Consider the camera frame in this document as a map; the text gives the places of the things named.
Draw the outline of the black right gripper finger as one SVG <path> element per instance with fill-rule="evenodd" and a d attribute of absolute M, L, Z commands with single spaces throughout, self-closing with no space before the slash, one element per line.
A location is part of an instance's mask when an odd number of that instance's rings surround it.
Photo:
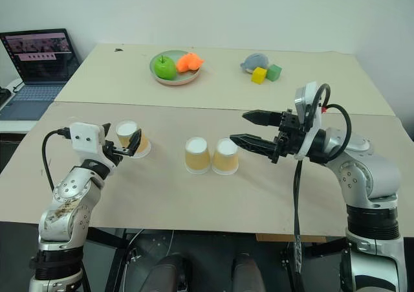
<path fill-rule="evenodd" d="M 249 122 L 260 126 L 279 127 L 281 122 L 281 113 L 265 110 L 253 110 L 243 113 L 242 117 Z"/>
<path fill-rule="evenodd" d="M 269 140 L 247 133 L 230 135 L 230 140 L 246 151 L 274 159 L 276 144 Z"/>

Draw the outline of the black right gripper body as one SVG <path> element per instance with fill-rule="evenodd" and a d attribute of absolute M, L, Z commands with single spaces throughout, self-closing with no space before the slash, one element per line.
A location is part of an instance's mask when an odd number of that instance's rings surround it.
<path fill-rule="evenodd" d="M 277 163 L 279 157 L 297 154 L 305 138 L 299 118 L 292 113 L 291 109 L 281 113 L 278 131 L 278 135 L 274 138 L 276 147 L 272 154 L 273 163 Z"/>

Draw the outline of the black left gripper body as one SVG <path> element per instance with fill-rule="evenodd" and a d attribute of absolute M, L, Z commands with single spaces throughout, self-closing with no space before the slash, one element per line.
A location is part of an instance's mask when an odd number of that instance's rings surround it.
<path fill-rule="evenodd" d="M 128 154 L 127 148 L 117 148 L 114 142 L 106 140 L 102 147 L 103 154 L 115 165 L 118 166 L 123 160 L 123 156 Z"/>

